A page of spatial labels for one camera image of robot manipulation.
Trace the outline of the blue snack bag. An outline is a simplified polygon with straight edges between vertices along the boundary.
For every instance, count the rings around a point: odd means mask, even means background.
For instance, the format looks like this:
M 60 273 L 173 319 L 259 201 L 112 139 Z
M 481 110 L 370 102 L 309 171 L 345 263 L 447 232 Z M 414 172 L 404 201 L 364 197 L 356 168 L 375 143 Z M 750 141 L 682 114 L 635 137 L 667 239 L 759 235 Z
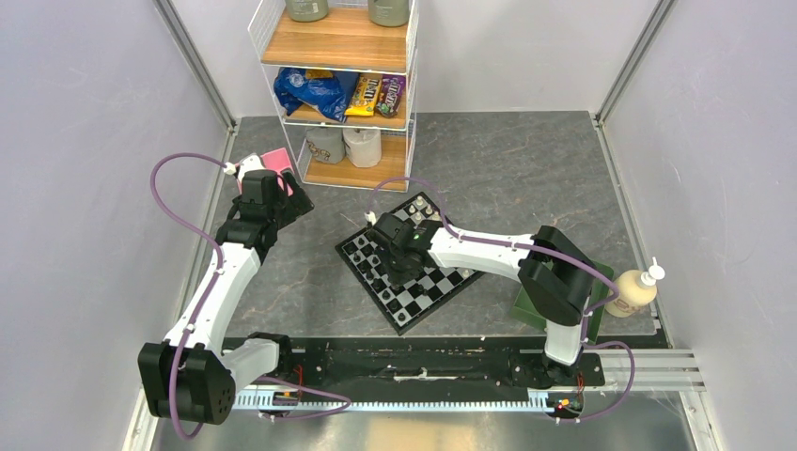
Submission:
M 358 78 L 354 71 L 284 67 L 273 81 L 273 92 L 289 116 L 306 105 L 327 119 L 345 122 Z

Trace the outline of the right green bottle on shelf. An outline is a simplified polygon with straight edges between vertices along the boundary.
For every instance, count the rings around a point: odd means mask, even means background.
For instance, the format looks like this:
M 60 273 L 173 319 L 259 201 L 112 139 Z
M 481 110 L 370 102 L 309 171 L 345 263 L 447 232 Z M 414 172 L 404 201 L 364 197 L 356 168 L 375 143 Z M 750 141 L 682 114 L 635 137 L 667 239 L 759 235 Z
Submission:
M 409 0 L 368 0 L 369 19 L 384 27 L 399 27 L 410 19 Z

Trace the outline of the left green bottle on shelf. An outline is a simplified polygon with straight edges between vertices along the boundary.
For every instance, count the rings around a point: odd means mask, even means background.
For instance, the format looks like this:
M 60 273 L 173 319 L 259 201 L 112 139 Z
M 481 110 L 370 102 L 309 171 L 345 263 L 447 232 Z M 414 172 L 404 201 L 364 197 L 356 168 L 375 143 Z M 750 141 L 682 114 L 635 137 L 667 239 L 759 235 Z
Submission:
M 327 0 L 286 0 L 289 17 L 299 23 L 311 23 L 324 19 L 329 13 Z

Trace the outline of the black white chess board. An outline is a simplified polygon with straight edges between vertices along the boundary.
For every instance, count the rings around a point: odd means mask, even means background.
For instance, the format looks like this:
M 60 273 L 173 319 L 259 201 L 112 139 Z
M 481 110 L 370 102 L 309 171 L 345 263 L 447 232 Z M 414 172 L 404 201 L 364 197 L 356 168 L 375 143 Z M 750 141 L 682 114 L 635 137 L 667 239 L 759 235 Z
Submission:
M 402 335 L 483 273 L 440 267 L 424 252 L 437 205 L 425 193 L 403 202 L 335 246 L 377 309 Z

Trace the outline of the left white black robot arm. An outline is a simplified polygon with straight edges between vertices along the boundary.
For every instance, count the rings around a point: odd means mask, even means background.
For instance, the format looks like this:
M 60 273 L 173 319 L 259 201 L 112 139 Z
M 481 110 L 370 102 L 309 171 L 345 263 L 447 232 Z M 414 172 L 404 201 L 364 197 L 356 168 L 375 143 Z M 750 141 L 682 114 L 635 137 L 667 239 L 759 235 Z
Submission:
M 290 170 L 248 171 L 240 190 L 216 232 L 211 262 L 183 316 L 162 342 L 147 343 L 138 354 L 148 409 L 155 417 L 220 425 L 237 393 L 259 376 L 279 384 L 293 375 L 295 360 L 283 334 L 250 334 L 229 354 L 223 353 L 223 342 L 279 230 L 314 205 Z

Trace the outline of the pink plastic bin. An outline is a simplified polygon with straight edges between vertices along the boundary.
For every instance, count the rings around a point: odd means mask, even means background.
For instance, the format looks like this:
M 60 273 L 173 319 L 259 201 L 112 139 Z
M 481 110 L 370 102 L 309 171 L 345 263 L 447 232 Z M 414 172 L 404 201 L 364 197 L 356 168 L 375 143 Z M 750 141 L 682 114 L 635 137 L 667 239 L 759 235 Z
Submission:
M 295 173 L 289 153 L 285 148 L 270 150 L 259 155 L 267 170 L 272 170 L 280 175 L 285 172 Z M 242 190 L 242 182 L 237 181 L 237 183 L 240 190 Z

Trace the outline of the white chess pieces corner group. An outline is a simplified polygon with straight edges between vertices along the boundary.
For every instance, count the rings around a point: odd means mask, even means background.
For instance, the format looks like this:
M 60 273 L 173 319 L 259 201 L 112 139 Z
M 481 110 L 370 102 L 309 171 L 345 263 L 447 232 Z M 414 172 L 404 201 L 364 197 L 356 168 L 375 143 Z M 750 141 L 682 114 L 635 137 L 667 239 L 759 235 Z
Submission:
M 443 222 L 443 227 L 432 238 L 430 249 L 431 256 L 439 264 L 438 270 L 457 270 L 463 278 L 481 275 L 477 266 L 481 262 L 477 245 L 460 239 L 462 233 L 470 234 L 470 231 L 450 224 L 439 208 L 423 193 L 412 200 L 406 210 L 406 221 L 411 224 L 418 225 L 427 219 Z

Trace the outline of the white toilet paper roll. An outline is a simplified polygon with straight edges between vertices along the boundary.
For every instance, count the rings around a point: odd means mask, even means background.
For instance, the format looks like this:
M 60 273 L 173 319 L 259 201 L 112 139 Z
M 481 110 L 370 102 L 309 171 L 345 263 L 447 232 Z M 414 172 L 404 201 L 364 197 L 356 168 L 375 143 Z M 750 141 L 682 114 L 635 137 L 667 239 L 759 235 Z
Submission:
M 382 159 L 382 134 L 376 129 L 344 129 L 347 158 L 359 168 L 376 166 Z

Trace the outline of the yellow M&M candy bag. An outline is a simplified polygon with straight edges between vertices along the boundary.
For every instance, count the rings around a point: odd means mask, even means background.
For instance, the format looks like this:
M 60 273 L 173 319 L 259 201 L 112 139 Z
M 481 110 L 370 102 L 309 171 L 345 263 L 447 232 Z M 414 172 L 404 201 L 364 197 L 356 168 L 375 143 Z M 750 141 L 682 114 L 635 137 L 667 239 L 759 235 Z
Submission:
M 358 76 L 355 89 L 345 117 L 373 117 L 382 88 L 383 76 L 378 73 L 361 73 Z

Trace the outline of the cream pump lotion bottle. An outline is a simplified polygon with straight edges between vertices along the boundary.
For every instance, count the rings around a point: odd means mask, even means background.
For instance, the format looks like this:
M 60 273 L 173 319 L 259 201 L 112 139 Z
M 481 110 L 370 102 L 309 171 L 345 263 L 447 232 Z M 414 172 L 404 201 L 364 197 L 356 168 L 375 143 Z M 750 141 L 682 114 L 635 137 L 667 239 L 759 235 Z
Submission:
M 615 284 L 619 295 L 605 306 L 605 310 L 616 318 L 627 318 L 650 304 L 657 296 L 657 283 L 665 278 L 665 269 L 657 258 L 644 271 L 628 270 L 621 274 Z

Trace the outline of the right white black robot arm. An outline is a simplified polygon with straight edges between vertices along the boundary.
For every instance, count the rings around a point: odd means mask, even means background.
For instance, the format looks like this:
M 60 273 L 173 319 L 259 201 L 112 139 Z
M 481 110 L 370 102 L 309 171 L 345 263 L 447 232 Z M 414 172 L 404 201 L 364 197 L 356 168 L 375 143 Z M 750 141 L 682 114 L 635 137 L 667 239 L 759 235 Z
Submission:
M 467 269 L 506 277 L 522 284 L 545 321 L 544 376 L 565 384 L 580 372 L 582 321 L 592 285 L 600 277 L 595 264 L 563 233 L 543 226 L 534 234 L 499 236 L 454 227 L 447 219 L 418 225 L 394 213 L 370 211 L 367 235 L 374 241 L 393 285 L 425 269 Z

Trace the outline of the green plastic tray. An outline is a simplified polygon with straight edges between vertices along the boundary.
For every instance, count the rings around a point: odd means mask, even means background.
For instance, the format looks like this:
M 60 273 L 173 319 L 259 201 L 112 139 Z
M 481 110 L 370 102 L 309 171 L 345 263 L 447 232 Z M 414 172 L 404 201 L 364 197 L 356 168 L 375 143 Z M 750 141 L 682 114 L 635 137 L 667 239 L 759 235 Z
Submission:
M 540 263 L 536 268 L 542 270 L 543 282 L 553 281 L 555 283 L 554 288 L 565 289 L 566 304 L 570 307 L 580 304 L 582 306 L 581 311 L 584 311 L 588 307 L 592 307 L 594 304 L 612 296 L 611 289 L 601 279 L 574 267 L 570 263 L 555 259 L 552 262 Z M 544 329 L 546 327 L 546 319 L 538 309 L 538 303 L 541 299 L 541 291 L 538 288 L 545 288 L 546 291 L 549 291 L 547 287 L 548 285 L 541 286 L 537 284 L 533 286 L 533 293 L 530 294 L 525 285 L 522 285 L 515 304 L 510 309 L 510 315 L 525 324 L 541 330 Z

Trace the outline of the black chess pieces group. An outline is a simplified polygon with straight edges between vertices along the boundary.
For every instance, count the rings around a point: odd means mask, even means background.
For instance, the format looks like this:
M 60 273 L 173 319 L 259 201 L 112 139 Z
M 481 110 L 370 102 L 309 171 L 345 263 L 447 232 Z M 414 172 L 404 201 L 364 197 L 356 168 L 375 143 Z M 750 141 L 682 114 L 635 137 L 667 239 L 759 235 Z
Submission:
M 336 251 L 396 330 L 408 328 L 443 296 L 429 272 L 403 286 L 391 287 L 375 246 L 362 236 L 342 242 Z

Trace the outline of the white wire wooden shelf rack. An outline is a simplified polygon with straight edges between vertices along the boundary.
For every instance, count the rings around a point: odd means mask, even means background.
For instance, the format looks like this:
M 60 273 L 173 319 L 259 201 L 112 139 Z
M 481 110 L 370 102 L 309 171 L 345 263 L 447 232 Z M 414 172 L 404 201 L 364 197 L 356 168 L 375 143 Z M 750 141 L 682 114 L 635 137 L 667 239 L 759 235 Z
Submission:
M 267 85 L 279 70 L 338 70 L 353 73 L 401 75 L 407 83 L 395 117 L 353 117 L 334 122 L 308 106 L 288 114 L 276 109 L 293 168 L 299 180 L 322 186 L 406 192 L 415 150 L 417 28 L 419 8 L 410 2 L 409 21 L 384 27 L 368 17 L 365 1 L 331 1 L 327 15 L 315 22 L 291 19 L 282 1 L 261 1 L 247 26 Z M 317 161 L 305 141 L 310 127 L 370 129 L 381 133 L 383 156 L 370 168 L 349 160 L 328 164 Z

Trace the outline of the brown M&M candy bag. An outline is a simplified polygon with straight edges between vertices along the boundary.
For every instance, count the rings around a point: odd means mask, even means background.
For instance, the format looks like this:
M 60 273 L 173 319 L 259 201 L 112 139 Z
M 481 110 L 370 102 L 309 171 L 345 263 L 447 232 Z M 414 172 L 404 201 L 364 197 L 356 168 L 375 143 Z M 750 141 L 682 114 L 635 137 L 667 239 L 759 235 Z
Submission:
M 395 117 L 406 87 L 406 78 L 403 75 L 385 74 L 375 111 L 382 117 Z

